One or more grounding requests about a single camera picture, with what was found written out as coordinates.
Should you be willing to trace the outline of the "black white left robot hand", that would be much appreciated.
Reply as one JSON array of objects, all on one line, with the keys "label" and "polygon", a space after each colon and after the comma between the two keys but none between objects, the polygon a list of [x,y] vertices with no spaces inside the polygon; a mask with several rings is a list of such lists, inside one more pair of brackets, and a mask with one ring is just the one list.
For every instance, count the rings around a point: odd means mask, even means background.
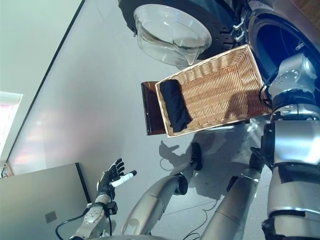
[{"label": "black white left robot hand", "polygon": [[131,178],[137,175],[136,170],[132,170],[128,173],[124,173],[125,164],[121,158],[117,159],[107,171],[104,171],[96,185],[98,194],[111,195],[111,192],[129,181]]}]

